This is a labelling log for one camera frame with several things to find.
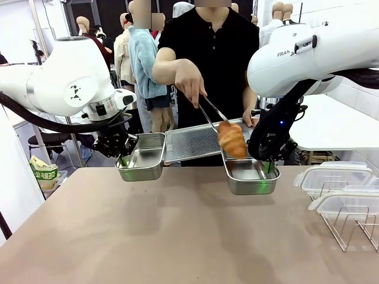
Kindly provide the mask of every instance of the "snack package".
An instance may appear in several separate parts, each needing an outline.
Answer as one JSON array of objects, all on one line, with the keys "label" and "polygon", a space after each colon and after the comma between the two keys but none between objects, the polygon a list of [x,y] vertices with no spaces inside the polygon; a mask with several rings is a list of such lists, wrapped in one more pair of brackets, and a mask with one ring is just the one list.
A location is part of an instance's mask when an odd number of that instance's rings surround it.
[{"label": "snack package", "polygon": [[54,188],[57,178],[59,177],[56,164],[46,164],[36,156],[33,156],[30,159],[30,167],[43,191]]}]

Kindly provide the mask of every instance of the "light blue coat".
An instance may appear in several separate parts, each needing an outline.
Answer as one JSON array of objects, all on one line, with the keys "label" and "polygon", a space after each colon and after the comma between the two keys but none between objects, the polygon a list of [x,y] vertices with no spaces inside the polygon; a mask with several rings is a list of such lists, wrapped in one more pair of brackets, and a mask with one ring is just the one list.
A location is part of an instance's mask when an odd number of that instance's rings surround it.
[{"label": "light blue coat", "polygon": [[166,85],[159,85],[153,80],[152,69],[158,47],[149,30],[129,27],[130,66],[136,78],[138,90],[145,99],[167,95]]}]

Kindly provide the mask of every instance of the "dark skirt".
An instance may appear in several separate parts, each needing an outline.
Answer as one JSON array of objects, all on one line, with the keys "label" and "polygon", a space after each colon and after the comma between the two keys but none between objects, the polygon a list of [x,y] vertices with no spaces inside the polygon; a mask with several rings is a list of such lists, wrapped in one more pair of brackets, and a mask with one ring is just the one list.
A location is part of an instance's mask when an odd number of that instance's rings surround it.
[{"label": "dark skirt", "polygon": [[156,96],[155,98],[145,99],[147,111],[151,111],[153,108],[168,108],[170,107],[171,97],[169,95]]}]

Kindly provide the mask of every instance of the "croissant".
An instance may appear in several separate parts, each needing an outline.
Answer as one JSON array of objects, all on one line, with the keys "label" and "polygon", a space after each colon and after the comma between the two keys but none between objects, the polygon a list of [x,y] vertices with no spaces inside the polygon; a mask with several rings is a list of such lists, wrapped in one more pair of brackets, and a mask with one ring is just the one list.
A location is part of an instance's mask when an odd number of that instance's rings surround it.
[{"label": "croissant", "polygon": [[217,130],[221,148],[237,159],[245,159],[247,155],[246,142],[241,126],[223,121]]}]

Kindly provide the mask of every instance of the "metal tongs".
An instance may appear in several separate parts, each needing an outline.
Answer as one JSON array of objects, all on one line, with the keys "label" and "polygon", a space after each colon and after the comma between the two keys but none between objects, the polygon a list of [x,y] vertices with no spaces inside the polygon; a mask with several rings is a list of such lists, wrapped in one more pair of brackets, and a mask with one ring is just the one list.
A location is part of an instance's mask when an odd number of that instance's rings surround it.
[{"label": "metal tongs", "polygon": [[[211,102],[210,100],[206,97],[206,96],[203,96],[203,98],[208,102],[208,104],[210,104],[210,106],[219,114],[219,116],[223,119],[223,121],[226,121],[227,123],[229,123],[229,120],[227,120],[226,116],[223,115],[223,113],[221,111],[219,111],[218,108],[216,108]],[[213,125],[212,121],[209,119],[208,115],[206,114],[206,112],[204,111],[204,109],[201,107],[201,105],[199,104],[199,109],[201,110],[201,112],[204,114],[205,118],[207,119],[207,121],[209,122],[209,124],[212,126],[213,130],[218,134],[219,132],[217,131],[217,129],[215,128],[215,126]]]}]

